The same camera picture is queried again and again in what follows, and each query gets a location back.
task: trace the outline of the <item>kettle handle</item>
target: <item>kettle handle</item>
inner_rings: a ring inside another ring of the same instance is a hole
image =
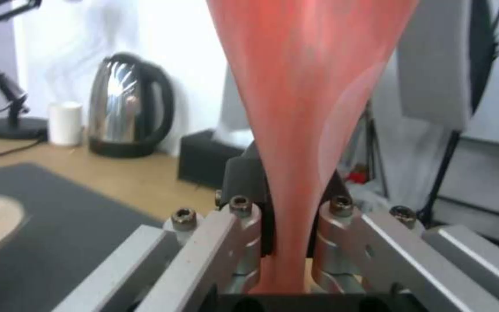
[[[163,140],[171,130],[172,121],[175,115],[175,99],[172,91],[172,85],[163,72],[163,70],[155,65],[147,62],[140,62],[140,69],[143,75],[147,77],[149,83],[158,83],[161,87],[161,97],[163,102],[163,120],[161,125],[146,138],[147,144],[155,146]],[[148,92],[153,92],[151,88],[145,88]]]

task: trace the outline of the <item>black box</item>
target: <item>black box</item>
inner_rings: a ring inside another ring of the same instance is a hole
[[[183,136],[180,141],[178,179],[220,189],[227,160],[243,150],[212,140],[213,130]]]

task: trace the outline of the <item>black lamp base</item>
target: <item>black lamp base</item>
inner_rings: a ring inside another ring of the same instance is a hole
[[[34,140],[47,134],[47,120],[40,118],[19,118],[12,126],[8,118],[0,118],[0,139]]]

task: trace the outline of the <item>white mug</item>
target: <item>white mug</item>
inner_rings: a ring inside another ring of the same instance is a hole
[[[82,139],[82,104],[61,101],[49,105],[49,142],[77,146]]]

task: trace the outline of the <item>wooden desk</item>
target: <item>wooden desk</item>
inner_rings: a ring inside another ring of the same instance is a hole
[[[31,141],[0,140],[0,152]],[[206,215],[214,209],[214,190],[178,181],[178,159],[164,154],[115,159],[89,152],[87,144],[63,148],[49,143],[0,157],[0,166],[33,162],[96,192],[165,220],[179,207]]]

